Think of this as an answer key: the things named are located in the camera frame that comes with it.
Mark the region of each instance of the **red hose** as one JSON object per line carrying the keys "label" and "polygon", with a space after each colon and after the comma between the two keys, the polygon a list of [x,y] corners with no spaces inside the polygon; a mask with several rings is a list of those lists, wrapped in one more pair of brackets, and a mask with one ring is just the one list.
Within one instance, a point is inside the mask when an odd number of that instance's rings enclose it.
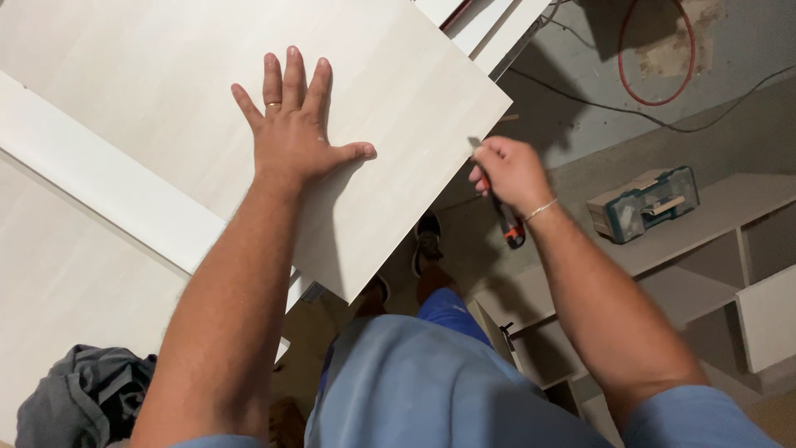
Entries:
{"label": "red hose", "polygon": [[689,20],[689,16],[685,13],[685,10],[683,9],[683,5],[681,5],[678,0],[672,0],[672,2],[680,11],[680,15],[683,17],[683,20],[685,20],[685,28],[689,32],[689,41],[691,42],[691,61],[689,62],[689,72],[685,75],[685,81],[683,81],[683,85],[681,85],[680,88],[674,93],[674,95],[670,96],[669,98],[657,102],[643,100],[640,96],[636,95],[635,92],[633,92],[630,89],[630,85],[627,84],[627,79],[625,78],[625,67],[624,64],[622,63],[622,51],[624,50],[623,47],[625,41],[625,31],[627,29],[627,23],[630,22],[630,16],[633,15],[633,10],[635,9],[638,0],[633,0],[632,3],[630,4],[630,8],[627,10],[627,15],[625,16],[625,20],[624,22],[622,22],[622,28],[619,29],[619,53],[618,53],[619,78],[622,79],[622,85],[625,86],[625,90],[627,91],[627,93],[629,93],[634,100],[638,101],[641,104],[644,104],[645,106],[662,106],[663,104],[670,103],[672,100],[680,96],[681,93],[683,93],[683,90],[685,90],[685,86],[691,80],[691,75],[693,75],[694,60],[697,58],[696,56],[697,44],[694,41],[694,30],[691,27],[691,21]]}

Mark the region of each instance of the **sneaker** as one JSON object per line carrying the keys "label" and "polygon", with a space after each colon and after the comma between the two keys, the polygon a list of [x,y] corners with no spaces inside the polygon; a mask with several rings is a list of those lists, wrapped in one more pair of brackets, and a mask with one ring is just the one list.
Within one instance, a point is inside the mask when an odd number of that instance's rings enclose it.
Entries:
{"label": "sneaker", "polygon": [[441,237],[442,227],[439,224],[437,215],[431,210],[426,210],[426,213],[415,224],[417,247],[415,248],[415,254],[412,255],[412,273],[416,277],[420,277],[420,274],[423,273],[420,266],[421,257],[425,261],[438,261],[443,257],[443,253],[439,251],[439,239]]}
{"label": "sneaker", "polygon": [[365,294],[366,292],[370,291],[371,289],[378,288],[381,293],[381,303],[387,303],[390,296],[392,295],[392,291],[390,290],[390,284],[381,276],[380,273],[376,273],[373,278],[370,279],[365,288],[362,289],[361,294]]}

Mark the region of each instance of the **hairy arm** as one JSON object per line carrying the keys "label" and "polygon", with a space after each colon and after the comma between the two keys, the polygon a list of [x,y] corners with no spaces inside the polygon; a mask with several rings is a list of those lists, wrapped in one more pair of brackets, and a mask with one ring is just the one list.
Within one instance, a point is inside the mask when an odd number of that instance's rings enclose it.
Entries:
{"label": "hairy arm", "polygon": [[[474,158],[495,193],[524,216],[550,202],[536,152],[503,137],[484,141]],[[477,167],[470,180],[478,182]],[[484,191],[482,183],[476,189]],[[529,221],[561,327],[605,391],[623,428],[645,399],[684,384],[708,384],[696,357],[651,299],[554,204]]]}
{"label": "hairy arm", "polygon": [[238,84],[232,86],[254,134],[254,180],[178,302],[133,447],[160,448],[212,434],[251,435],[267,443],[271,369],[302,196],[335,167],[375,154],[368,143],[326,142],[326,59],[318,61],[306,96],[298,49],[287,50],[284,80],[272,53],[264,65],[263,100],[272,104],[264,115]]}

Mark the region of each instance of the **left hand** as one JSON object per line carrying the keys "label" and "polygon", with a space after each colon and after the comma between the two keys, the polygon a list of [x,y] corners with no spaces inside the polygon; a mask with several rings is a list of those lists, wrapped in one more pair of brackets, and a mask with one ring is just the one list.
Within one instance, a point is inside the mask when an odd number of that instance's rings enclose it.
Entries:
{"label": "left hand", "polygon": [[300,195],[315,180],[352,160],[376,155],[366,142],[334,147],[326,139],[323,113],[329,100],[332,69],[322,57],[310,86],[304,90],[304,61],[299,49],[287,48],[284,80],[273,53],[264,58],[263,101],[265,115],[239,84],[232,96],[254,133],[255,182],[264,179],[269,189]]}

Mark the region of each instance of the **blue t-shirt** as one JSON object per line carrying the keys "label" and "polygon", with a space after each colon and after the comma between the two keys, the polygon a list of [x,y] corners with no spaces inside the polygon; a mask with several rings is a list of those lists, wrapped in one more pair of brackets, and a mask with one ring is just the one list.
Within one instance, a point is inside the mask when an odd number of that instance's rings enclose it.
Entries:
{"label": "blue t-shirt", "polygon": [[[630,447],[777,446],[723,392],[682,386],[647,399],[622,434]],[[353,321],[335,344],[306,446],[610,447],[484,343],[415,317]],[[254,448],[218,435],[179,448]]]}

